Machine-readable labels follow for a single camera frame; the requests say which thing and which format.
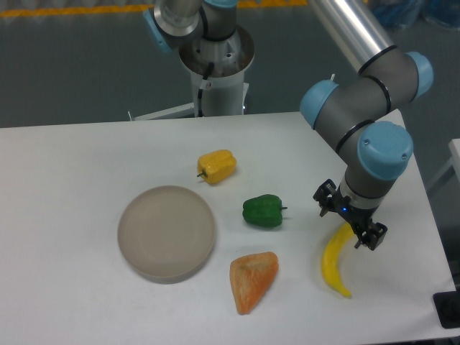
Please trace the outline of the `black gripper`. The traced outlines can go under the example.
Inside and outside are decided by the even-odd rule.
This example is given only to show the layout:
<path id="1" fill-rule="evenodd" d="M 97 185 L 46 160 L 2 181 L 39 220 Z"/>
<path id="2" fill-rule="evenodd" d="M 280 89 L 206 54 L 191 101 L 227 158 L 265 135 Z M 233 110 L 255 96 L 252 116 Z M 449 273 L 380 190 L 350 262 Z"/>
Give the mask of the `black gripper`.
<path id="1" fill-rule="evenodd" d="M 349 195 L 343 196 L 341 191 L 331 179 L 322 183 L 313 194 L 313 200 L 320 207 L 320 217 L 328 212 L 340 215 L 352 228 L 358 240 L 354 245 L 355 249 L 364 246 L 374 251 L 382 242 L 387 233 L 387 227 L 381 223 L 374 223 L 372 220 L 375 208 L 358 208 L 352 205 Z"/>

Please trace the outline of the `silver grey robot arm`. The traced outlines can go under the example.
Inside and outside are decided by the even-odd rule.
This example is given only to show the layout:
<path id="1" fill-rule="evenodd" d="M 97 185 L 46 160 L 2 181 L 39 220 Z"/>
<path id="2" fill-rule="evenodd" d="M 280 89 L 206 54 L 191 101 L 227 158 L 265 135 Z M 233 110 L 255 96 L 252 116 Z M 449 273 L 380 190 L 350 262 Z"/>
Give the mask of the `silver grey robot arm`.
<path id="1" fill-rule="evenodd" d="M 358 1 L 310 5 L 359 76 L 348 86 L 322 80 L 300 102 L 304 119 L 346 163 L 342 181 L 324 182 L 314 200 L 351 226 L 358 245 L 376 249 L 387 227 L 373 214 L 413 153 L 408 132 L 385 116 L 423 95 L 433 68 L 420 53 L 402 52 Z M 161 50 L 180 53 L 197 117 L 242 114 L 254 43 L 236 23 L 235 1 L 156 1 L 143 17 Z"/>

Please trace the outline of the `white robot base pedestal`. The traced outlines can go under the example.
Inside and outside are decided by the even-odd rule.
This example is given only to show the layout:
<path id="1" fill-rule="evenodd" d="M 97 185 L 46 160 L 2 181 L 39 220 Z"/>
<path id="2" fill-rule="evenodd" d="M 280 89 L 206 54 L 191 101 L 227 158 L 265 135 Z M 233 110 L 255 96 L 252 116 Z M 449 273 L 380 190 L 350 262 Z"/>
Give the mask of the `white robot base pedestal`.
<path id="1" fill-rule="evenodd" d="M 237 25 L 232 36 L 214 42 L 200 38 L 180 48 L 179 56 L 190 74 L 191 103 L 136 116 L 134 121 L 231 116 L 244 113 L 249 84 L 245 72 L 254 60 L 254 41 Z"/>

